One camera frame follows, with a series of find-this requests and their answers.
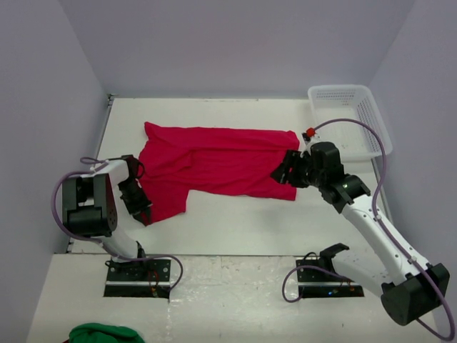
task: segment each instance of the laundry basket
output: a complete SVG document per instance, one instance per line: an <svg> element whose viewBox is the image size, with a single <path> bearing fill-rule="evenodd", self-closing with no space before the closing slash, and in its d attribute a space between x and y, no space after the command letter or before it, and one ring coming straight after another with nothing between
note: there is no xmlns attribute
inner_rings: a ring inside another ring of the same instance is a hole
<svg viewBox="0 0 457 343"><path fill-rule="evenodd" d="M381 138L387 154L391 139L370 89L355 84L313 86L308 90L316 125L330 119L349 118L369 125ZM370 131L354 123L333 123L317 132L322 140L333 142L344 161L364 161L381 155Z"/></svg>

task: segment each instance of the folded garment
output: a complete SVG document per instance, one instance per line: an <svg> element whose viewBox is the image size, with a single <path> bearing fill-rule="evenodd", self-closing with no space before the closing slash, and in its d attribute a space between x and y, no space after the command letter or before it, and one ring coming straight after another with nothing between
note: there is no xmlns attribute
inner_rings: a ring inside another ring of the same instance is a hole
<svg viewBox="0 0 457 343"><path fill-rule="evenodd" d="M135 330L98 323L79 325L69 336L69 343L144 343Z"/></svg>
<svg viewBox="0 0 457 343"><path fill-rule="evenodd" d="M144 124L148 141L139 155L140 179L153 203L155 222L186 211L189 190L224 195L295 200L296 189L270 173L288 149L298 149L292 131L162 127Z"/></svg>

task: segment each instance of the green cloth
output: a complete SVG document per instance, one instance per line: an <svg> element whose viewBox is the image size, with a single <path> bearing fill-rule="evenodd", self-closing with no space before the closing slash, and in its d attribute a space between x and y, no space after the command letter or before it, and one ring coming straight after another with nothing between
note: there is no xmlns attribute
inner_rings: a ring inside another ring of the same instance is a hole
<svg viewBox="0 0 457 343"><path fill-rule="evenodd" d="M70 332L70 343L145 343L135 330L98 323L82 324Z"/></svg>

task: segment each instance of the red cloth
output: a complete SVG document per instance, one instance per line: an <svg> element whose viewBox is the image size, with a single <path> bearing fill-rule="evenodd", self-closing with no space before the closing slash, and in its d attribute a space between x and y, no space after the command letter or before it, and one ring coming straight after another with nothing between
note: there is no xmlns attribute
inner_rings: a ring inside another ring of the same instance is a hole
<svg viewBox="0 0 457 343"><path fill-rule="evenodd" d="M296 189L270 173L287 149L298 149L292 131L161 127L145 123L149 140L139 160L140 179L155 222L186 211L189 190L295 200Z"/></svg>

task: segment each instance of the white floor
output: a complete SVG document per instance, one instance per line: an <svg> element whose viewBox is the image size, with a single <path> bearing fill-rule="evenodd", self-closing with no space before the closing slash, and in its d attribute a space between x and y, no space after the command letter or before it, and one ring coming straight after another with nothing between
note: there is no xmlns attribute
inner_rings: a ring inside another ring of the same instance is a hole
<svg viewBox="0 0 457 343"><path fill-rule="evenodd" d="M99 158L138 156L146 143L145 121L162 126L292 130L299 137L314 125L305 99L115 99ZM345 166L375 188L370 161ZM146 228L129 217L119 196L117 192L119 226L151 254L303 255L339 242L361 252L370 249L316 189L300 189L295 202L192 191L185 214ZM76 242L72 252L103 251Z"/></svg>
<svg viewBox="0 0 457 343"><path fill-rule="evenodd" d="M395 324L381 302L281 297L292 257L182 257L182 282L165 299L103 298L106 255L56 255L28 343L63 342L87 322L125 325L146 342L438 342L416 323ZM296 282L287 293L296 296ZM432 316L424 317L433 323Z"/></svg>

